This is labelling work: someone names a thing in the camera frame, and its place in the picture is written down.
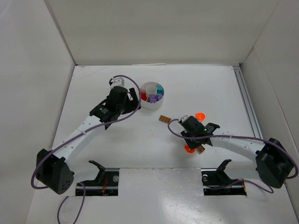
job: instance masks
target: white bowl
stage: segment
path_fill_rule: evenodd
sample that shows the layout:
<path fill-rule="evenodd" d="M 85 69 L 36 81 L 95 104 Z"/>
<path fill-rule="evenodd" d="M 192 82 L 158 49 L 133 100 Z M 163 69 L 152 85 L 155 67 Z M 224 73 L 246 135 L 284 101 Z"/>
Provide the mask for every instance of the white bowl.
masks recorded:
<path fill-rule="evenodd" d="M 163 86 L 161 86 L 159 83 L 155 83 L 155 82 L 147 82 L 145 84 L 143 84 L 141 87 L 140 87 L 140 91 L 141 93 L 146 93 L 145 89 L 148 85 L 154 85 L 156 87 L 162 87 L 162 99 L 160 99 L 159 101 L 155 102 L 155 103 L 150 103 L 150 102 L 147 102 L 147 101 L 144 101 L 143 99 L 141 99 L 141 106 L 146 108 L 146 109 L 149 109 L 149 110 L 154 110 L 154 109 L 158 109 L 162 103 L 163 103 L 163 100 L 164 100 L 164 88 Z"/>

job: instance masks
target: black bracket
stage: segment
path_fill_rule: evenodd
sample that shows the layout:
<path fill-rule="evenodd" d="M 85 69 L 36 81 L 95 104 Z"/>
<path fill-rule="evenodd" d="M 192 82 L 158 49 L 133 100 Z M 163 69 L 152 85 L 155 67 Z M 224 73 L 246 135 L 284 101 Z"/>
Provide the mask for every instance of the black bracket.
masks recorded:
<path fill-rule="evenodd" d="M 107 98 L 89 112 L 89 116 L 98 117 L 102 123 L 114 121 L 120 115 L 134 111 L 138 103 L 139 100 L 134 88 L 130 88 L 128 91 L 124 87 L 115 86 L 110 90 Z"/>
<path fill-rule="evenodd" d="M 96 161 L 90 160 L 88 161 L 89 163 L 95 165 L 98 169 L 99 169 L 99 173 L 96 176 L 96 178 L 92 181 L 83 181 L 82 183 L 87 187 L 93 187 L 93 186 L 99 186 L 101 184 L 101 182 L 103 181 L 104 177 L 105 177 L 105 170 L 106 168 L 103 167 L 102 165 L 100 165 L 99 163 L 97 163 Z"/>
<path fill-rule="evenodd" d="M 94 180 L 82 181 L 86 187 L 86 196 L 117 196 L 119 169 L 105 168 L 95 161 L 88 162 L 97 166 L 99 172 Z M 76 185 L 75 193 L 76 196 L 83 195 L 82 186 L 79 183 Z"/>
<path fill-rule="evenodd" d="M 204 195 L 246 195 L 246 191 L 241 182 L 234 184 L 234 188 L 229 187 L 227 189 L 213 189 L 226 186 L 237 181 L 236 179 L 230 179 L 229 176 L 227 176 L 227 174 L 224 172 L 229 162 L 231 162 L 231 160 L 223 161 L 216 169 L 201 169 Z"/>
<path fill-rule="evenodd" d="M 232 160 L 225 160 L 220 164 L 220 166 L 215 169 L 202 169 L 202 183 L 205 186 L 222 186 L 228 185 L 236 180 L 230 179 L 227 174 L 224 172 L 225 167 Z"/>

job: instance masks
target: white table surface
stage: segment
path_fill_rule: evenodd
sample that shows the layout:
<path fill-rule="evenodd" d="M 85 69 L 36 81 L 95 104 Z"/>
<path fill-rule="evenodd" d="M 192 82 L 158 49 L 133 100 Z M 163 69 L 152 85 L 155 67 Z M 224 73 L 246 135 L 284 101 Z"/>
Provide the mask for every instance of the white table surface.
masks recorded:
<path fill-rule="evenodd" d="M 108 81 L 122 74 L 139 85 L 153 81 L 165 89 L 158 110 L 142 108 L 134 116 L 113 124 L 95 138 L 76 163 L 95 160 L 105 167 L 178 168 L 217 167 L 224 159 L 247 161 L 227 150 L 207 146 L 201 155 L 188 154 L 185 141 L 173 136 L 160 115 L 172 119 L 203 112 L 204 123 L 212 122 L 239 134 L 253 136 L 239 87 L 231 66 L 86 66 L 76 67 L 68 90 L 54 145 L 65 140 L 109 94 Z M 134 86 L 125 81 L 125 87 Z M 174 123 L 178 133 L 182 126 Z"/>
<path fill-rule="evenodd" d="M 128 120 L 111 125 L 78 156 L 77 164 L 83 166 L 95 160 L 105 167 L 140 168 L 121 169 L 119 196 L 87 197 L 78 224 L 297 223 L 285 187 L 270 195 L 246 184 L 248 196 L 203 196 L 200 169 L 195 167 L 217 167 L 225 159 L 250 162 L 215 147 L 206 147 L 201 155 L 188 154 L 185 142 L 158 121 L 160 115 L 174 119 L 203 112 L 204 123 L 253 136 L 231 66 L 77 66 L 54 145 L 75 130 L 108 95 L 107 82 L 118 74 L 130 76 L 139 85 L 160 83 L 165 99 L 158 110 L 142 108 Z M 125 85 L 133 86 L 129 81 Z M 179 133 L 182 127 L 173 124 L 173 129 Z M 26 223 L 57 223 L 58 206 L 65 195 L 74 195 L 74 187 L 61 196 L 49 189 L 37 190 Z M 61 210 L 63 223 L 73 222 L 81 198 L 72 197 L 65 203 Z"/>

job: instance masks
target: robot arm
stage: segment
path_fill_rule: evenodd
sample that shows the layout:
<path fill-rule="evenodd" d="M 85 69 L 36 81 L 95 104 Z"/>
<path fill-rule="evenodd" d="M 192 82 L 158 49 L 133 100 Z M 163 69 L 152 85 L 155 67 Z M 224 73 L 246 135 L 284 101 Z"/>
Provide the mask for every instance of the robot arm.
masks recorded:
<path fill-rule="evenodd" d="M 109 82 L 110 93 L 105 100 L 93 108 L 89 116 L 81 123 L 81 125 L 61 144 L 65 144 L 60 150 L 54 152 L 41 165 L 36 173 L 36 178 L 47 187 L 55 191 L 57 194 L 64 193 L 74 181 L 94 179 L 105 168 L 100 164 L 90 161 L 96 165 L 100 171 L 88 172 L 80 171 L 74 173 L 70 170 L 76 156 L 100 133 L 107 130 L 109 126 L 116 121 L 122 114 L 130 113 L 139 107 L 139 100 L 135 89 L 127 90 L 124 88 L 124 80 L 115 78 Z M 37 154 L 36 165 L 48 156 L 52 151 L 42 149 Z"/>
<path fill-rule="evenodd" d="M 294 167 L 287 156 L 273 144 L 265 144 L 255 140 L 221 137 L 222 135 L 233 136 L 233 134 L 224 131 L 219 125 L 213 123 L 208 123 L 204 126 L 193 116 L 184 116 L 179 123 L 184 128 L 181 135 L 185 137 L 185 141 L 190 149 L 197 148 L 202 144 L 208 144 L 240 154 L 252 161 L 251 166 L 235 166 L 226 169 L 231 160 L 225 160 L 218 168 L 202 169 L 202 173 L 209 171 L 209 174 L 212 174 L 214 177 L 213 182 L 217 183 L 215 185 L 221 186 L 230 184 L 236 179 L 250 178 L 261 179 L 271 187 L 281 188 Z M 212 135 L 219 135 L 220 137 L 209 138 Z M 270 139 L 269 142 L 283 148 L 276 139 Z"/>

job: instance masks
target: purple cable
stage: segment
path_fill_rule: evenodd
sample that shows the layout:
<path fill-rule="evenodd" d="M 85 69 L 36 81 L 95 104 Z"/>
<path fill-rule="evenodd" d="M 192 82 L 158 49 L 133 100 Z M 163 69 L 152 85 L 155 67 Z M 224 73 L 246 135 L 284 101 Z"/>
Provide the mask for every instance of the purple cable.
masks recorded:
<path fill-rule="evenodd" d="M 168 124 L 168 129 L 171 133 L 173 133 L 175 136 L 178 136 L 182 139 L 190 139 L 190 140 L 200 140 L 200 139 L 209 139 L 209 138 L 233 138 L 233 139 L 250 139 L 250 140 L 256 140 L 256 141 L 261 141 L 263 143 L 266 143 L 266 144 L 269 144 L 269 145 L 272 145 L 274 147 L 276 147 L 279 151 L 281 151 L 283 154 L 286 155 L 286 157 L 291 161 L 291 163 L 293 164 L 294 168 L 295 168 L 295 174 L 293 176 L 289 176 L 287 177 L 287 179 L 293 179 L 295 178 L 296 176 L 298 176 L 298 166 L 296 164 L 296 162 L 294 161 L 294 159 L 280 146 L 276 145 L 275 143 L 273 142 L 270 142 L 268 140 L 264 140 L 264 139 L 259 139 L 259 138 L 255 138 L 255 137 L 247 137 L 247 136 L 235 136 L 235 135 L 209 135 L 209 136 L 202 136 L 202 137 L 184 137 L 184 136 L 181 136 L 177 133 L 175 133 L 173 130 L 171 130 L 170 128 L 170 124 L 173 122 L 173 121 L 178 121 L 178 119 L 173 119 L 170 121 L 170 123 Z"/>
<path fill-rule="evenodd" d="M 75 221 L 73 222 L 73 224 L 75 224 L 79 218 L 79 215 L 81 213 L 81 210 L 83 208 L 83 204 L 84 204 L 84 200 L 85 200 L 85 196 L 86 196 L 86 188 L 85 188 L 85 185 L 82 183 L 82 182 L 79 182 L 79 184 L 81 184 L 81 186 L 83 187 L 83 198 L 82 198 L 82 203 L 81 203 L 81 206 L 80 206 L 80 209 L 79 209 L 79 212 L 77 214 L 77 217 L 75 219 Z M 65 199 L 61 202 L 59 208 L 58 208 L 58 211 L 57 211 L 57 221 L 58 221 L 58 224 L 61 224 L 60 220 L 59 220 L 59 213 L 60 213 L 60 209 L 62 207 L 62 205 L 64 204 L 64 202 L 68 199 L 69 197 L 65 197 Z"/>
<path fill-rule="evenodd" d="M 266 185 L 270 188 L 270 190 L 267 190 L 267 189 L 261 187 L 260 185 L 254 183 L 254 182 L 252 182 L 252 181 L 248 181 L 248 180 L 238 180 L 238 181 L 235 181 L 235 182 L 233 182 L 233 183 L 230 183 L 230 184 L 228 184 L 228 185 L 226 185 L 226 186 L 220 186 L 220 187 L 210 188 L 210 189 L 211 189 L 211 190 L 220 190 L 220 189 L 224 189 L 224 188 L 230 187 L 230 186 L 232 186 L 232 185 L 234 185 L 234 184 L 236 184 L 236 183 L 240 183 L 240 182 L 248 182 L 248 183 L 251 183 L 251 184 L 257 186 L 259 189 L 262 189 L 262 190 L 264 190 L 264 191 L 266 191 L 266 192 L 268 192 L 268 193 L 270 193 L 270 194 L 273 194 L 273 193 L 274 193 L 273 188 L 270 187 L 269 185 L 266 184 Z"/>
<path fill-rule="evenodd" d="M 95 125 L 93 127 L 90 127 L 88 128 L 87 130 L 85 130 L 85 133 L 97 128 L 97 127 L 101 127 L 101 126 L 104 126 L 104 125 L 110 125 L 110 124 L 113 124 L 113 123 L 117 123 L 117 122 L 120 122 L 120 121 L 123 121 L 125 119 L 128 119 L 129 117 L 131 117 L 134 113 L 137 112 L 138 108 L 140 107 L 140 103 L 141 103 L 141 91 L 140 91 L 140 88 L 139 86 L 137 85 L 137 83 L 131 79 L 130 77 L 128 76 L 123 76 L 123 75 L 117 75 L 117 76 L 114 76 L 113 78 L 116 78 L 116 77 L 124 77 L 124 78 L 127 78 L 128 80 L 130 80 L 132 83 L 134 83 L 134 85 L 136 86 L 136 88 L 138 89 L 138 92 L 139 92 L 139 102 L 138 102 L 138 106 L 136 107 L 136 109 L 130 113 L 128 116 L 122 118 L 122 119 L 119 119 L 119 120 L 114 120 L 114 121 L 109 121 L 109 122 L 106 122 L 106 123 L 102 123 L 102 124 L 99 124 L 99 125 Z M 33 171 L 33 174 L 31 176 L 31 186 L 34 188 L 34 189 L 46 189 L 48 187 L 37 187 L 34 185 L 34 177 L 36 176 L 37 174 L 37 171 L 39 170 L 39 168 L 42 166 L 42 164 L 48 159 L 50 158 L 55 152 L 57 152 L 59 149 L 61 149 L 62 147 L 66 146 L 67 144 L 71 143 L 72 141 L 74 141 L 75 139 L 81 137 L 82 135 L 84 135 L 84 133 L 80 133 L 78 135 L 76 135 L 75 137 L 67 140 L 65 143 L 61 144 L 60 146 L 58 146 L 57 148 L 55 148 L 53 151 L 51 151 L 49 154 L 47 154 L 40 162 L 39 164 L 36 166 L 35 170 Z"/>

